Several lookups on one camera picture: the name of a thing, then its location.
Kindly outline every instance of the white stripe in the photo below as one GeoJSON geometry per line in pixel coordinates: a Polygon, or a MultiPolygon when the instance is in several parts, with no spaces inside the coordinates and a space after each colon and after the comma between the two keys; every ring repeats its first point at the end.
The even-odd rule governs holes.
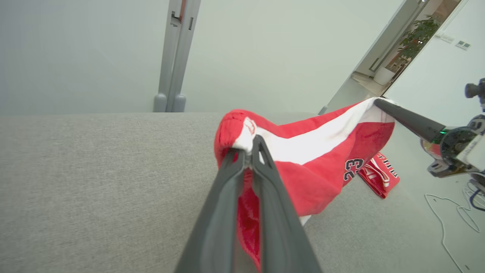
{"type": "Polygon", "coordinates": [[[254,136],[261,135],[274,161],[292,162],[302,165],[340,145],[361,122],[394,122],[393,118],[382,112],[377,106],[374,106],[373,103],[377,99],[382,98],[367,99],[319,128],[291,138],[276,136],[257,126],[255,134],[252,134],[249,128],[255,122],[246,118],[244,123],[248,126],[243,126],[241,134],[234,142],[233,147],[244,149],[250,154],[254,136]]]}
{"type": "Polygon", "coordinates": [[[305,223],[310,219],[311,215],[300,216],[300,223],[305,225],[305,223]]]}
{"type": "Polygon", "coordinates": [[[370,163],[373,164],[372,168],[374,168],[374,170],[378,172],[379,175],[382,177],[382,182],[384,182],[384,186],[387,187],[386,183],[389,186],[389,176],[386,174],[386,172],[381,170],[381,168],[379,168],[379,165],[377,165],[377,162],[375,161],[375,159],[372,158],[370,163]]]}
{"type": "Polygon", "coordinates": [[[383,177],[383,175],[386,175],[385,173],[379,172],[379,171],[378,171],[378,170],[376,170],[376,169],[374,168],[374,166],[373,166],[373,165],[371,165],[371,164],[366,164],[366,165],[365,165],[365,167],[366,167],[366,168],[368,168],[368,169],[372,169],[372,170],[374,171],[374,173],[377,173],[377,174],[378,174],[378,175],[381,177],[381,181],[382,181],[382,183],[384,183],[384,186],[385,186],[385,187],[388,187],[388,186],[389,186],[389,178],[386,180],[386,179],[383,177]]]}

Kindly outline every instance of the white wall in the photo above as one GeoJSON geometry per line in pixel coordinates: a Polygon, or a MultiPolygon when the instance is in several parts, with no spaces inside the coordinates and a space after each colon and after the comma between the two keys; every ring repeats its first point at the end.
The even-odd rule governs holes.
{"type": "Polygon", "coordinates": [[[186,111],[318,113],[403,0],[202,1],[186,111]]]}
{"type": "Polygon", "coordinates": [[[0,1],[0,114],[151,112],[168,0],[0,1]]]}
{"type": "Polygon", "coordinates": [[[447,125],[466,125],[481,113],[477,98],[466,99],[464,87],[485,78],[485,1],[468,0],[445,32],[470,43],[467,50],[437,37],[431,39],[385,96],[421,115],[447,125]]]}

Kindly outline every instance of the red and white towel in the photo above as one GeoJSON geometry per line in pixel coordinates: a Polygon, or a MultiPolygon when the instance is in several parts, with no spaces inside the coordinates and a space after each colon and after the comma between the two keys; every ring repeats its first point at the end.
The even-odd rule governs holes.
{"type": "MultiPolygon", "coordinates": [[[[320,213],[342,187],[390,138],[394,118],[374,106],[372,98],[322,116],[275,125],[245,110],[227,113],[217,130],[214,152],[219,167],[230,147],[251,153],[255,135],[263,136],[302,222],[320,213]]],[[[244,173],[237,235],[260,270],[259,201],[252,171],[244,173]]]]}
{"type": "Polygon", "coordinates": [[[383,199],[400,180],[389,160],[381,153],[369,160],[358,174],[383,199]]]}

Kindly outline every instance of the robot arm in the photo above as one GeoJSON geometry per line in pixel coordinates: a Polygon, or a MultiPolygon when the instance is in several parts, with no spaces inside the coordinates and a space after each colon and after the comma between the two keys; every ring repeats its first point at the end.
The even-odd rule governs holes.
{"type": "MultiPolygon", "coordinates": [[[[465,96],[478,96],[485,111],[485,78],[478,85],[467,84],[465,96]]],[[[428,167],[433,176],[470,174],[472,183],[485,192],[484,115],[475,116],[467,126],[449,127],[385,100],[374,104],[421,138],[421,146],[435,159],[428,167]]]]}
{"type": "MultiPolygon", "coordinates": [[[[246,156],[238,149],[227,152],[175,273],[233,272],[237,200],[243,189],[246,156]]],[[[250,156],[253,190],[259,197],[261,271],[321,273],[261,136],[254,138],[250,156]]]]}

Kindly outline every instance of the green leaves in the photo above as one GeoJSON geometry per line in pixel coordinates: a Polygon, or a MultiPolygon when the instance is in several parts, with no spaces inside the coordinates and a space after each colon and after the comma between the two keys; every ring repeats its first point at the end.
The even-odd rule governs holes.
{"type": "Polygon", "coordinates": [[[403,47],[398,50],[402,57],[406,59],[416,57],[441,25],[435,16],[427,15],[426,17],[428,18],[426,20],[414,21],[413,24],[416,28],[404,33],[404,39],[399,44],[403,47]]]}

